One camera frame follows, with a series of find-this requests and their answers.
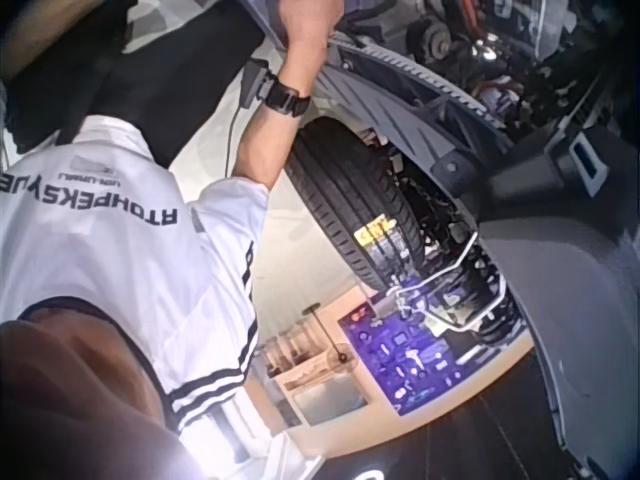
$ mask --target bare arm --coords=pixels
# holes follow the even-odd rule
[[[281,0],[280,12],[289,37],[289,51],[278,79],[311,94],[327,54],[329,33],[343,12],[342,0]],[[232,175],[273,188],[287,161],[300,118],[261,106],[245,130]]]

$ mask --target black tiled floor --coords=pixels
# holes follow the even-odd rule
[[[316,480],[351,480],[379,469],[385,480],[566,480],[534,354],[482,394],[403,437],[328,460]]]

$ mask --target black watch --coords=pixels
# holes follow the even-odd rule
[[[311,97],[300,98],[300,92],[281,84],[274,78],[273,85],[264,99],[264,104],[271,110],[283,115],[299,117],[309,108]]]

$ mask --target logo on shirt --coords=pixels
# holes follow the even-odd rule
[[[71,210],[90,210],[93,208],[121,208],[134,217],[153,226],[167,226],[178,223],[178,210],[147,209],[119,193],[106,192],[95,194],[77,188],[57,187],[43,184],[42,176],[30,175],[16,177],[8,173],[0,175],[0,192],[10,195],[27,193],[41,203],[66,207]]]

